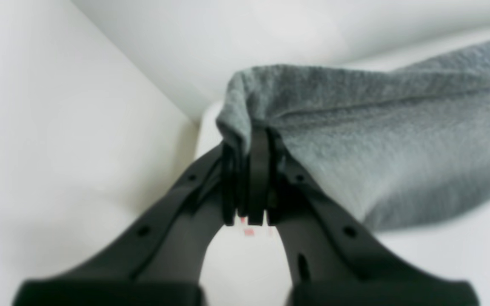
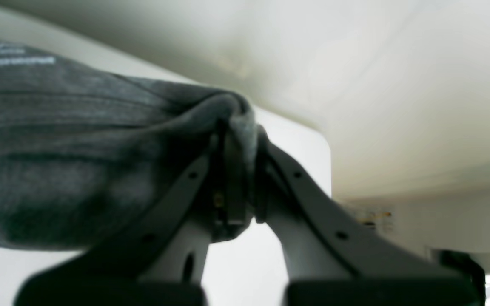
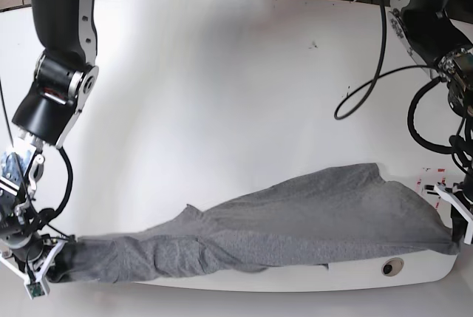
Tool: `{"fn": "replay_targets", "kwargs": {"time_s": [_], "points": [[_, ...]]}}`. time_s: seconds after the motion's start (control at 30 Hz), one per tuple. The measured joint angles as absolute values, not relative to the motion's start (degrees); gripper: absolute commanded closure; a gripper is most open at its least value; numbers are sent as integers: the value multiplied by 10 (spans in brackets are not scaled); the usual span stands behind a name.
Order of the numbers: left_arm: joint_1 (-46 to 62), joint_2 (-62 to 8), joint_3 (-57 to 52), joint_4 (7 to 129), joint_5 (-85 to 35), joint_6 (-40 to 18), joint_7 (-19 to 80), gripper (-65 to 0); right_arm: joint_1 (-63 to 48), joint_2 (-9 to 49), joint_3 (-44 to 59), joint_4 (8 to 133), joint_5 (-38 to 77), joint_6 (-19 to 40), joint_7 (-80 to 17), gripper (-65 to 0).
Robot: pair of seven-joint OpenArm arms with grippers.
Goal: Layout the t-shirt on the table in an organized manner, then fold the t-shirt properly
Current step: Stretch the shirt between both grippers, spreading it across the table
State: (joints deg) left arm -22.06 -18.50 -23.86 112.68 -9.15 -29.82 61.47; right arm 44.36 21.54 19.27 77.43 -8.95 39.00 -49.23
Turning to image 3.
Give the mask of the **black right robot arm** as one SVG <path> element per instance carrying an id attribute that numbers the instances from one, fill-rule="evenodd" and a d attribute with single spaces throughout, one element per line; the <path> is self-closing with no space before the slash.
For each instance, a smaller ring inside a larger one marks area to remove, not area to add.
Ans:
<path id="1" fill-rule="evenodd" d="M 81 115 L 98 77 L 95 0 L 31 0 L 33 21 L 43 52 L 33 82 L 15 114 L 6 119 L 18 137 L 1 156 L 1 240 L 30 284 L 47 265 L 53 249 L 42 228 L 66 208 L 67 183 L 57 208 L 37 210 L 33 197 L 44 165 L 43 148 L 65 155 L 64 141 Z"/>

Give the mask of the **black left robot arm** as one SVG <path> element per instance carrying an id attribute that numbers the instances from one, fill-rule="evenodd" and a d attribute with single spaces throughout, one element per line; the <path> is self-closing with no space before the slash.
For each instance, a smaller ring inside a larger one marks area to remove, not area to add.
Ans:
<path id="1" fill-rule="evenodd" d="M 452 238 L 472 243 L 472 42 L 450 21 L 449 0 L 390 0 L 389 20 L 416 64 L 425 69 L 430 82 L 418 90 L 409 105 L 407 127 L 423 148 L 449 155 L 465 174 L 453 188 L 435 187 L 450 203 Z M 415 110 L 421 98 L 439 83 L 446 83 L 447 101 L 460 116 L 460 125 L 448 145 L 431 143 L 415 129 Z"/>

